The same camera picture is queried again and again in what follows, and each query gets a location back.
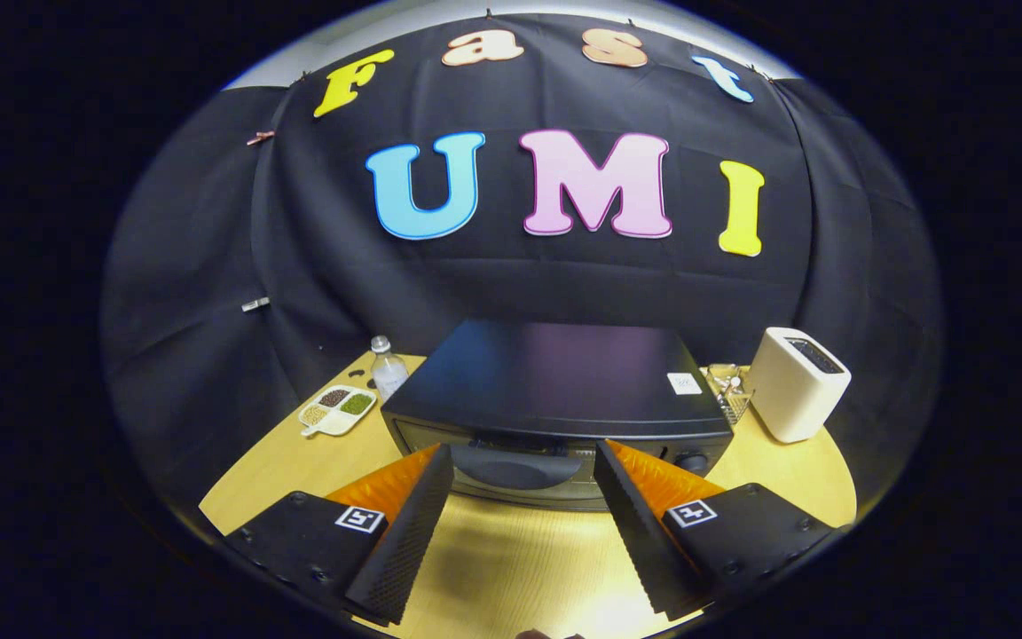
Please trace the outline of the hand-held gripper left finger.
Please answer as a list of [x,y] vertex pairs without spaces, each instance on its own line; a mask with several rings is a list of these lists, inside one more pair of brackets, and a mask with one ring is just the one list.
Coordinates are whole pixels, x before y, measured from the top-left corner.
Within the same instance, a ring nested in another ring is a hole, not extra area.
[[453,478],[450,449],[427,446],[324,497],[291,491],[227,545],[316,605],[398,624]]

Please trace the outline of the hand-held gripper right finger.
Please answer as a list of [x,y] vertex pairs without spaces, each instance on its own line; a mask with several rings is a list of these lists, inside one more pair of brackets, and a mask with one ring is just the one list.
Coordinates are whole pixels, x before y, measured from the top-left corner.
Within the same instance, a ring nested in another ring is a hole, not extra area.
[[597,444],[594,477],[650,607],[671,621],[745,603],[836,534],[759,483],[722,488],[614,440]]

